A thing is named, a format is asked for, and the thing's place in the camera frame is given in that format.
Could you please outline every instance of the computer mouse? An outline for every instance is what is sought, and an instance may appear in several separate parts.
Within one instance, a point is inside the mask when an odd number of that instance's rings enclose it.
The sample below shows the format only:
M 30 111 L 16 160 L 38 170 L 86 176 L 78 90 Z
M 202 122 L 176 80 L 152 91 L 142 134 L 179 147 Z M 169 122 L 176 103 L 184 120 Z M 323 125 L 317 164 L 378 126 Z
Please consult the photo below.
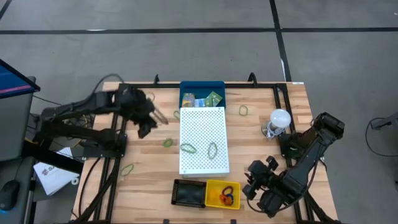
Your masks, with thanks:
M 19 182 L 10 180 L 0 190 L 0 210 L 10 211 L 17 203 Z

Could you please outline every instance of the wooden tabletop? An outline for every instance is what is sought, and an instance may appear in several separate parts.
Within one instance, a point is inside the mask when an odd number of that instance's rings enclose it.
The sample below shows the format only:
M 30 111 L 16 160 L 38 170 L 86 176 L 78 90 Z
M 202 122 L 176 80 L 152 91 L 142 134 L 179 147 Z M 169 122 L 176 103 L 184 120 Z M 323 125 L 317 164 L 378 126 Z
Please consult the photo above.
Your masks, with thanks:
M 287 83 L 293 119 L 298 132 L 310 127 L 312 114 L 303 84 Z M 118 83 L 106 82 L 104 90 L 115 90 Z M 162 223 L 169 219 L 171 223 L 229 223 L 236 219 L 238 223 L 295 223 L 294 209 L 288 208 L 277 213 L 274 218 L 266 214 L 252 211 L 244 194 L 241 194 L 240 210 L 222 208 L 191 208 L 171 204 L 174 179 L 181 179 L 178 174 L 178 138 L 180 124 L 174 118 L 173 112 L 178 109 L 178 88 L 143 89 L 148 95 L 155 95 L 154 103 L 169 119 L 169 125 L 153 129 L 144 139 L 138 139 L 137 127 L 127 124 L 128 144 L 126 155 L 121 160 L 121 168 L 134 164 L 134 170 L 126 177 L 118 177 L 116 196 L 114 199 L 112 223 Z M 280 93 L 282 108 L 284 101 Z M 246 105 L 247 116 L 239 115 L 239 107 Z M 246 182 L 244 172 L 254 160 L 265 162 L 268 156 L 274 156 L 279 167 L 279 173 L 286 168 L 285 160 L 280 155 L 280 147 L 276 139 L 268 140 L 261 133 L 261 124 L 269 119 L 275 109 L 275 99 L 272 89 L 268 88 L 227 88 L 226 89 L 226 125 L 228 136 L 228 152 L 230 174 L 219 178 L 227 181 L 240 182 L 243 187 Z M 112 115 L 97 116 L 95 129 L 109 128 Z M 172 138 L 173 146 L 163 147 L 163 140 Z M 98 192 L 103 160 L 93 169 L 88 180 L 84 195 L 84 210 Z M 95 159 L 85 162 L 80 185 L 73 211 L 78 213 L 78 201 L 87 172 Z M 330 217 L 337 219 L 335 206 L 330 192 L 328 177 L 321 163 L 318 165 L 314 183 L 310 193 L 321 208 Z M 256 207 L 261 192 L 251 203 Z M 105 218 L 108 193 L 104 196 L 101 209 L 101 219 Z M 303 218 L 306 218 L 305 208 L 301 206 Z

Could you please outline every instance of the blue container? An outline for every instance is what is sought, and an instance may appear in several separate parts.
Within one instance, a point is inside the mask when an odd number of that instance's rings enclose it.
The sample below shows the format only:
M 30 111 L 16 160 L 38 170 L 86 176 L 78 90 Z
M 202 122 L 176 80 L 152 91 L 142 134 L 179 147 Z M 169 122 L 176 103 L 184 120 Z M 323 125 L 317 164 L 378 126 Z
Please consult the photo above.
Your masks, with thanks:
M 180 108 L 182 96 L 184 93 L 193 93 L 195 99 L 206 98 L 212 91 L 219 94 L 223 99 L 217 104 L 217 107 L 225 108 L 225 83 L 222 81 L 182 81 L 180 82 Z

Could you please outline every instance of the monitor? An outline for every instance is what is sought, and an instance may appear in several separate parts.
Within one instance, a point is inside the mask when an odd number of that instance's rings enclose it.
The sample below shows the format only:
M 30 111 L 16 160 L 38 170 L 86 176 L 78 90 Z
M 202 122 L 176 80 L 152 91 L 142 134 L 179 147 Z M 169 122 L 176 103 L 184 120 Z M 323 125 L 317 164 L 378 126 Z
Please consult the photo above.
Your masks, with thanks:
M 40 87 L 0 59 L 0 99 L 40 91 Z

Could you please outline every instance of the yellow box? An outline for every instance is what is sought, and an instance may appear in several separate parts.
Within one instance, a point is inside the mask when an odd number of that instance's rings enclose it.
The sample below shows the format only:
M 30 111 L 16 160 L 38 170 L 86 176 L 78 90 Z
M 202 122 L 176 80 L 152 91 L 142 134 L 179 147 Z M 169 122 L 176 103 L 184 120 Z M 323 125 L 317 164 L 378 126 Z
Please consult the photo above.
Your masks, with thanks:
M 223 190 L 228 186 L 233 188 L 232 195 L 234 197 L 234 202 L 232 205 L 225 205 L 220 199 Z M 222 180 L 207 180 L 205 205 L 209 207 L 238 210 L 241 207 L 241 184 Z

